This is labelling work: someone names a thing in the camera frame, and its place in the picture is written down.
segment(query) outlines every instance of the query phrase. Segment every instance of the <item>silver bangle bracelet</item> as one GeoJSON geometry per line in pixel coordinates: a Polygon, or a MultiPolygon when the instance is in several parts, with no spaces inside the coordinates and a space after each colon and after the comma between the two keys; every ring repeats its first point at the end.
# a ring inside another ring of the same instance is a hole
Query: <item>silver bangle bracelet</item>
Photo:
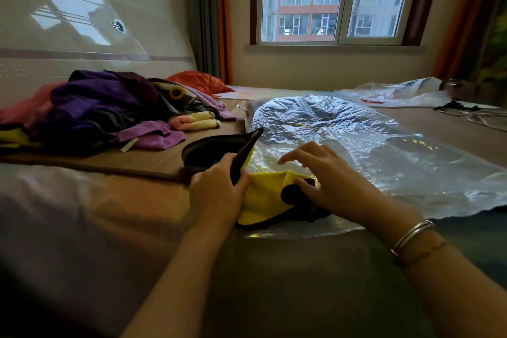
{"type": "Polygon", "coordinates": [[[415,225],[412,227],[405,235],[401,237],[401,239],[396,243],[396,245],[391,249],[391,253],[393,253],[395,256],[400,255],[400,250],[407,244],[409,241],[414,238],[418,233],[420,233],[423,230],[426,230],[427,228],[434,228],[435,225],[433,222],[430,222],[429,220],[425,220],[424,222],[421,222],[420,224],[415,225]]]}

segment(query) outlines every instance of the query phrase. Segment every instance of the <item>yellow cloth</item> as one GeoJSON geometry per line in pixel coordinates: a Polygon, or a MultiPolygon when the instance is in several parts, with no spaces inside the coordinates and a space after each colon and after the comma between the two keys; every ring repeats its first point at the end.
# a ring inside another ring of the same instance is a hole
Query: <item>yellow cloth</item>
{"type": "Polygon", "coordinates": [[[0,130],[0,147],[19,148],[21,146],[42,147],[43,143],[30,142],[28,134],[20,128],[0,130]]]}
{"type": "Polygon", "coordinates": [[[293,205],[282,201],[280,195],[285,186],[293,183],[294,178],[307,177],[292,171],[251,174],[238,223],[246,226],[264,222],[292,208],[293,205]]]}

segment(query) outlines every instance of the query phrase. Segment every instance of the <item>person's left hand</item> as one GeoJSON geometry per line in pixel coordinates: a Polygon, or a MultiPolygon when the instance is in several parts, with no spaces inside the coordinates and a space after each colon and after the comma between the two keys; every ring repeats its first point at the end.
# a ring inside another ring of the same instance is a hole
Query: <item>person's left hand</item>
{"type": "Polygon", "coordinates": [[[227,153],[204,173],[197,173],[190,182],[190,206],[196,216],[195,227],[218,232],[225,238],[236,222],[250,176],[241,168],[241,178],[231,182],[231,164],[236,154],[227,153]]]}

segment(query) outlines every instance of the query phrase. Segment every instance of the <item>person's right hand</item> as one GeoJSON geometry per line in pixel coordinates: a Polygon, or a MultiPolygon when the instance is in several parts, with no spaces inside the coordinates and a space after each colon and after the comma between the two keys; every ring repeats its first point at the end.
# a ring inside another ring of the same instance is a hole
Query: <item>person's right hand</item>
{"type": "Polygon", "coordinates": [[[398,227],[401,230],[409,230],[424,220],[414,208],[387,197],[326,145],[306,143],[282,156],[278,164],[289,161],[300,162],[317,177],[320,187],[313,187],[299,178],[295,180],[310,200],[373,232],[379,227],[390,228],[401,218],[405,220],[398,227]]]}

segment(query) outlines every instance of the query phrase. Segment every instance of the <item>pile of clothes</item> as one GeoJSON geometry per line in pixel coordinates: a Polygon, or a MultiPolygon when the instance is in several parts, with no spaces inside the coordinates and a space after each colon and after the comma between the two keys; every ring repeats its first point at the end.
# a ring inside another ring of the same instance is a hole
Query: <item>pile of clothes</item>
{"type": "Polygon", "coordinates": [[[195,86],[213,77],[180,74],[146,79],[134,72],[76,70],[68,82],[45,85],[33,97],[0,110],[0,153],[30,147],[89,156],[126,144],[164,150],[185,140],[184,130],[216,128],[220,120],[236,119],[203,88],[170,81],[195,86]]]}

